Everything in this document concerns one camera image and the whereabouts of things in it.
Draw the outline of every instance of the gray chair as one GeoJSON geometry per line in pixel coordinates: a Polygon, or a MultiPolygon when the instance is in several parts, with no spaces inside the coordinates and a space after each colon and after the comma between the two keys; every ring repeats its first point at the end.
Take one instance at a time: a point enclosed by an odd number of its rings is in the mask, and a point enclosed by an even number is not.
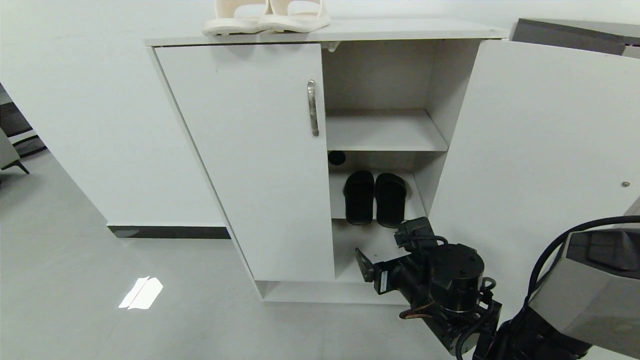
{"type": "Polygon", "coordinates": [[[20,162],[18,152],[13,148],[13,144],[6,137],[4,132],[0,131],[0,169],[4,170],[10,167],[20,167],[25,173],[29,173],[26,167],[20,162]]]}

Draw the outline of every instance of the white wall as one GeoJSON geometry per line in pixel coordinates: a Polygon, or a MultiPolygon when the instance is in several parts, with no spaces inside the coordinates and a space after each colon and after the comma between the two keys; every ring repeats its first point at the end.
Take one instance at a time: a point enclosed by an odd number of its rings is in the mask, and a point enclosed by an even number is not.
{"type": "MultiPolygon", "coordinates": [[[[334,17],[640,22],[640,1],[332,1],[334,17]]],[[[212,1],[3,0],[0,81],[113,225],[223,225],[144,38],[197,36],[212,1]]]]}

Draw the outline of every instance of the white sandal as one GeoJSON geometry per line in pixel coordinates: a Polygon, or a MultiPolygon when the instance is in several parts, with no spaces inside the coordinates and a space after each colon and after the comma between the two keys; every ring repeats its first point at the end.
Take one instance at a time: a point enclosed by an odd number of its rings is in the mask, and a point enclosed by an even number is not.
{"type": "Polygon", "coordinates": [[[260,15],[270,14],[269,0],[216,0],[216,17],[205,22],[202,33],[207,36],[237,33],[253,34],[263,30],[258,25],[260,15]],[[251,17],[235,17],[243,5],[263,4],[264,11],[251,17]]]}
{"type": "Polygon", "coordinates": [[[324,7],[323,0],[306,0],[320,5],[317,12],[301,12],[289,15],[289,4],[292,0],[271,0],[271,11],[260,17],[258,24],[262,29],[275,31],[295,31],[297,33],[310,33],[311,31],[329,25],[329,13],[324,7]]]}

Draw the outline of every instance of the black slipper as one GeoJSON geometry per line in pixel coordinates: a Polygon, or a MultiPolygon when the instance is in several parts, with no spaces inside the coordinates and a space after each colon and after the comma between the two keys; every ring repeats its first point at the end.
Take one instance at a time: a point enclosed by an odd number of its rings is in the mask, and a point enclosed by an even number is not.
{"type": "Polygon", "coordinates": [[[373,175],[357,171],[344,184],[345,216],[351,225],[367,225],[373,220],[373,175]]]}
{"type": "Polygon", "coordinates": [[[384,227],[396,228],[404,221],[406,185],[402,177],[385,172],[376,179],[376,218],[384,227]]]}

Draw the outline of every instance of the open cabinet door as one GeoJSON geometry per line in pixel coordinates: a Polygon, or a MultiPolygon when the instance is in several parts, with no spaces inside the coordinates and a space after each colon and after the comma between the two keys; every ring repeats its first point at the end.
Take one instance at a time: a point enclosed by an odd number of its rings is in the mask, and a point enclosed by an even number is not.
{"type": "Polygon", "coordinates": [[[320,45],[156,53],[254,279],[334,280],[320,45]]]}
{"type": "Polygon", "coordinates": [[[480,45],[430,217],[436,234],[479,251],[504,318],[555,237],[640,195],[639,101],[637,59],[480,45]]]}

